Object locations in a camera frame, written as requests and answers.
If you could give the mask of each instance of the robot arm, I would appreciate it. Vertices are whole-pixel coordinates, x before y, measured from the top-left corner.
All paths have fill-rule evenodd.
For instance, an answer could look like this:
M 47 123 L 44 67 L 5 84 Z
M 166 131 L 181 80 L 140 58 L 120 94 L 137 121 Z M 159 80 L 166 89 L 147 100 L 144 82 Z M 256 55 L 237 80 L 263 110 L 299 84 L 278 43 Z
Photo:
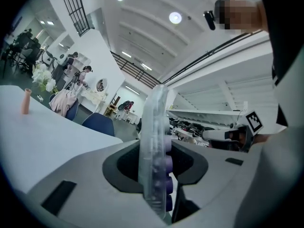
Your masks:
M 235 142 L 239 144 L 240 133 L 245 135 L 244 145 L 241 147 L 243 151 L 248 151 L 251 147 L 254 136 L 263 128 L 262 122 L 259 120 L 256 112 L 252 111 L 240 119 L 238 125 L 232 129 L 209 130 L 202 132 L 202 139 L 205 141 L 217 142 Z

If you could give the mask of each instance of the desk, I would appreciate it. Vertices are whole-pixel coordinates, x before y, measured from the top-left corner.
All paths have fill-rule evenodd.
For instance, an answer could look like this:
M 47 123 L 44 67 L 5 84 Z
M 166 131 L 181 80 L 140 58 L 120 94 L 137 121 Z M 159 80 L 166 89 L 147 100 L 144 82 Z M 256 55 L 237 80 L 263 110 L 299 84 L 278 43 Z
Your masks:
M 94 112 L 99 112 L 99 107 L 105 103 L 105 95 L 100 95 L 94 92 L 92 89 L 83 88 L 80 93 L 81 96 L 91 101 L 94 105 L 96 105 Z
M 122 119 L 126 120 L 127 117 L 131 117 L 132 118 L 132 120 L 130 121 L 130 124 L 138 124 L 139 123 L 140 118 L 135 113 L 132 113 L 132 112 L 129 112 L 128 114 L 125 113 L 123 115 Z
M 20 113 L 24 91 L 0 86 L 0 161 L 12 186 L 27 193 L 73 157 L 122 143 L 52 112 L 34 98 Z

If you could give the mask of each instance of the white device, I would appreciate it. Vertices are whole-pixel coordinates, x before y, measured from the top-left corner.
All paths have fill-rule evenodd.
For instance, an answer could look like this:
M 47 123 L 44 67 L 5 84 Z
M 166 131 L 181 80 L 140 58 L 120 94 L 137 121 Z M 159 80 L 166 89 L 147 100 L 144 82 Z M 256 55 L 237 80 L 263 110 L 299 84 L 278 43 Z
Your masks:
M 59 65 L 62 65 L 62 66 L 64 66 L 65 64 L 67 64 L 67 61 L 68 61 L 68 56 L 67 56 L 67 54 L 61 54 L 61 55 L 59 56 L 59 58 L 57 59 L 57 63 L 58 63 Z
M 38 95 L 37 98 L 38 98 L 40 103 L 43 102 L 43 98 L 40 95 Z

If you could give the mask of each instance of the black slot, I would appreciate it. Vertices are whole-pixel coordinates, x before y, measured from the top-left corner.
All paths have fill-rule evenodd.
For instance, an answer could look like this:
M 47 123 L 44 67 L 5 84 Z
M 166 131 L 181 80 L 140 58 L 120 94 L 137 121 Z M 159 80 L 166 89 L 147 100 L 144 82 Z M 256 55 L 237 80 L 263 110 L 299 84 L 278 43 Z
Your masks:
M 41 204 L 48 212 L 57 216 L 74 190 L 76 183 L 63 180 Z
M 199 207 L 191 200 L 186 200 L 184 191 L 181 185 L 177 187 L 175 208 L 172 215 L 172 223 L 178 222 L 199 210 Z
M 232 163 L 232 164 L 235 164 L 235 165 L 239 165 L 239 166 L 241 166 L 244 162 L 242 160 L 238 160 L 238 159 L 235 159 L 235 158 L 228 158 L 228 159 L 225 159 L 225 161 L 229 162 L 229 163 Z

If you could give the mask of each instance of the ceiling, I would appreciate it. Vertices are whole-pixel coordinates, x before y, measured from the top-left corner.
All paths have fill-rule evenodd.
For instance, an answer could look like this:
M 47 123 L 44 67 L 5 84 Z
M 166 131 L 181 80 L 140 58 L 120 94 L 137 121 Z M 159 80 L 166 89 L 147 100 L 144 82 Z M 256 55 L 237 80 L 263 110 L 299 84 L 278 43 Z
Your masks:
M 163 80 L 231 38 L 220 30 L 211 31 L 203 17 L 215 1 L 83 0 L 83 4 L 89 23 L 101 31 L 112 51 L 139 67 L 144 63 L 152 69 L 147 73 Z M 30 0 L 29 4 L 39 21 L 54 22 L 42 25 L 54 40 L 65 31 L 49 0 Z M 180 24 L 170 22 L 172 12 L 181 14 Z
M 28 3 L 36 19 L 38 21 L 45 22 L 45 24 L 41 24 L 41 26 L 47 31 L 53 40 L 65 32 L 65 28 L 49 0 L 28 0 Z M 47 21 L 52 21 L 54 25 L 47 24 Z
M 160 78 L 168 69 L 171 70 L 172 65 L 177 66 L 185 60 L 178 56 L 187 48 L 193 51 L 194 43 L 197 45 L 195 50 L 204 54 L 206 50 L 213 49 L 230 38 L 219 37 L 216 41 L 208 40 L 197 44 L 196 39 L 201 35 L 217 33 L 208 28 L 203 17 L 204 11 L 213 9 L 214 1 L 216 0 L 115 0 L 119 10 L 113 12 L 112 16 L 118 17 L 115 22 L 119 26 L 109 25 L 105 18 L 108 32 L 118 30 L 115 33 L 111 31 L 108 35 L 118 36 L 115 45 L 117 54 L 138 66 L 138 61 L 144 63 L 152 69 L 147 73 Z M 180 24 L 170 22 L 171 12 L 182 15 Z M 132 58 L 123 55 L 122 51 Z

